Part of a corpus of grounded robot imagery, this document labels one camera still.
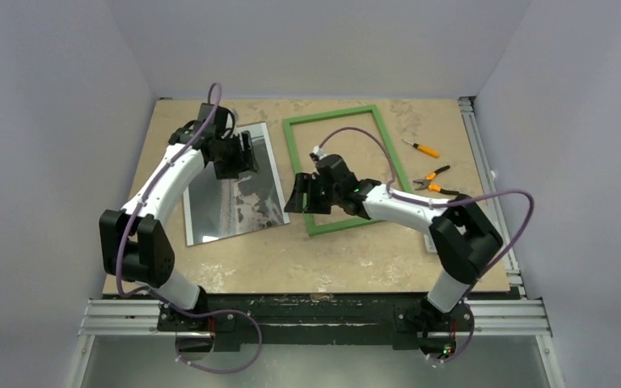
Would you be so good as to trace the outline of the green wooden picture frame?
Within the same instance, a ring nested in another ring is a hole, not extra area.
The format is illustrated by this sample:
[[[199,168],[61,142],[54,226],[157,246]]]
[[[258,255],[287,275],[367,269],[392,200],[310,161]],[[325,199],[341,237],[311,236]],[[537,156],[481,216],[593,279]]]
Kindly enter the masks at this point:
[[[391,136],[387,131],[387,127],[385,125],[384,119],[382,118],[382,114],[375,104],[285,118],[282,121],[282,125],[294,173],[300,173],[302,171],[302,164],[299,157],[298,146],[294,137],[294,125],[309,124],[317,121],[339,119],[347,116],[355,116],[368,113],[373,116],[374,122],[378,127],[378,131],[382,138],[382,140],[378,141],[378,143],[383,147],[383,149],[387,152],[387,155],[391,158],[391,162],[393,164],[393,167],[395,168],[395,176],[398,178],[400,187],[405,192],[413,193],[414,190],[412,188],[412,185],[408,182],[408,177],[397,154],[394,142],[392,141]],[[312,215],[304,214],[303,217],[306,223],[306,230],[308,232],[308,235],[311,237],[378,223],[378,221],[375,220],[366,220],[355,217],[344,221],[335,221],[327,224],[316,225]]]

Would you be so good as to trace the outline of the black and white photo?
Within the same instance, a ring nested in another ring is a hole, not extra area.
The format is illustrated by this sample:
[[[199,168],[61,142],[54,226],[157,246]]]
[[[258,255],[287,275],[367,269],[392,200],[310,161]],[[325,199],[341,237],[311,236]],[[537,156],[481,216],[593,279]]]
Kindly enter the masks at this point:
[[[239,131],[251,135],[258,171],[218,180],[208,165],[194,178],[183,194],[189,247],[289,224],[267,125],[248,124]]]

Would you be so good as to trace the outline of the yellow handled screwdriver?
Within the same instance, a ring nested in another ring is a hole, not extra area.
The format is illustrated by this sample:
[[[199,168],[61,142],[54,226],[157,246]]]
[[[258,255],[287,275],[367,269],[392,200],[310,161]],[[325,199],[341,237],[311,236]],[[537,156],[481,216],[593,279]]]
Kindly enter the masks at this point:
[[[403,139],[402,142],[404,142],[405,144],[411,146],[414,150],[418,150],[422,154],[428,155],[429,157],[432,157],[432,158],[439,158],[440,157],[440,154],[436,150],[433,150],[433,149],[431,149],[429,147],[426,147],[424,145],[421,145],[419,143],[415,143],[414,141],[408,141],[406,139]]]

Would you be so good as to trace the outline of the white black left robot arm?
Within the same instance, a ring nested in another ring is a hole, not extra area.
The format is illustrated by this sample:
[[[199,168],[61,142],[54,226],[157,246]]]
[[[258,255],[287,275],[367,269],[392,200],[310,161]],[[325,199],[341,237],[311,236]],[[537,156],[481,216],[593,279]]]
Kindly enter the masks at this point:
[[[175,267],[175,252],[165,225],[188,185],[207,167],[216,179],[238,179],[258,169],[251,134],[236,130],[235,114],[215,103],[203,103],[198,116],[174,131],[163,158],[138,193],[121,209],[99,218],[104,271],[114,276],[118,293],[123,282],[171,303],[177,319],[190,331],[200,330],[209,309],[199,303],[204,290]]]

